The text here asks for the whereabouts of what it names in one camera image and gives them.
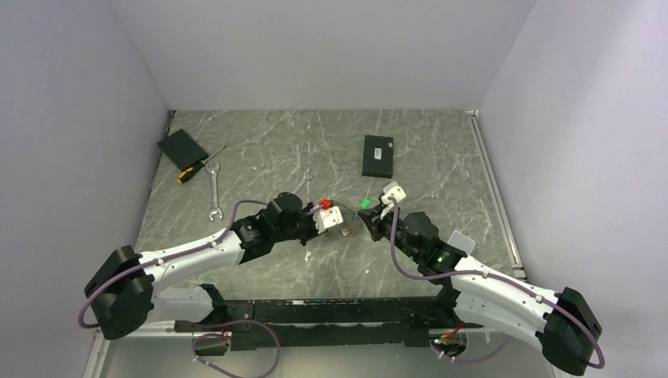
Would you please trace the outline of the steel key holder plate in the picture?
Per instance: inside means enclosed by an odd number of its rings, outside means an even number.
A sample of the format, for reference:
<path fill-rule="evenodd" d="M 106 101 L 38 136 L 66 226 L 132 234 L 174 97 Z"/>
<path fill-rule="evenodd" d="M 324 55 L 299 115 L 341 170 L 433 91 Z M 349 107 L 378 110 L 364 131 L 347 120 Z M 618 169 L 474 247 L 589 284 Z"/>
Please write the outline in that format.
<path fill-rule="evenodd" d="M 355 235 L 364 225 L 358 216 L 358 209 L 347 202 L 343 202 L 337 199 L 333 199 L 332 204 L 339 208 L 343 219 L 341 224 L 338 224 L 332 228 L 332 231 L 336 231 L 342 235 L 342 230 L 350 230 L 351 236 Z"/>

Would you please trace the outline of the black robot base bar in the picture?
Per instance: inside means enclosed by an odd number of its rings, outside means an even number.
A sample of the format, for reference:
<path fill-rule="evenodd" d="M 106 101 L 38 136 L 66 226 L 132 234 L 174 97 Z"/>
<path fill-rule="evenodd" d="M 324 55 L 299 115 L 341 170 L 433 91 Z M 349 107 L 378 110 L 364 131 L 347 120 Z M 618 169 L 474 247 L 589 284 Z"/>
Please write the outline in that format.
<path fill-rule="evenodd" d="M 234 351 L 261 347 L 400 344 L 428 347 L 460 325 L 433 297 L 229 300 L 218 331 Z"/>

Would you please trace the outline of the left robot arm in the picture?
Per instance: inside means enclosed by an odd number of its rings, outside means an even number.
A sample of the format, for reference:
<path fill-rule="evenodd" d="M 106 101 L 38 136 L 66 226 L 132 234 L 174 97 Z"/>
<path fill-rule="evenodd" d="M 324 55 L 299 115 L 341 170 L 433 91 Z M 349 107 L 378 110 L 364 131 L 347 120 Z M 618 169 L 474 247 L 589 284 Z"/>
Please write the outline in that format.
<path fill-rule="evenodd" d="M 299 196 L 283 192 L 263 203 L 257 214 L 232 217 L 227 227 L 194 242 L 140 253 L 123 246 L 85 286 L 87 301 L 77 321 L 82 328 L 99 328 L 108 340 L 156 321 L 190 321 L 217 330 L 225 323 L 227 307 L 215 286 L 178 289 L 176 284 L 267 255 L 277 243 L 298 240 L 305 245 L 341 222 L 340 209 L 329 200 L 303 204 Z"/>

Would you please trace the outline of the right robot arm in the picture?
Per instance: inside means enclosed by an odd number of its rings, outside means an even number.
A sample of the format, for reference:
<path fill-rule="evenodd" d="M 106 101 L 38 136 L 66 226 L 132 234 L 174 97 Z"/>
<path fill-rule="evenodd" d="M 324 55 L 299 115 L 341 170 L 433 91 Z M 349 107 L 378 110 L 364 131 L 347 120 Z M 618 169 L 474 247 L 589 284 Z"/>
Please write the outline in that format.
<path fill-rule="evenodd" d="M 448 241 L 424 212 L 399 216 L 397 204 L 358 212 L 372 240 L 390 243 L 392 262 L 412 280 L 439 285 L 434 316 L 444 327 L 478 324 L 538 349 L 554 367 L 583 376 L 602 369 L 603 332 L 585 297 L 564 287 L 553 291 L 522 282 L 478 261 L 475 243 L 454 232 Z"/>

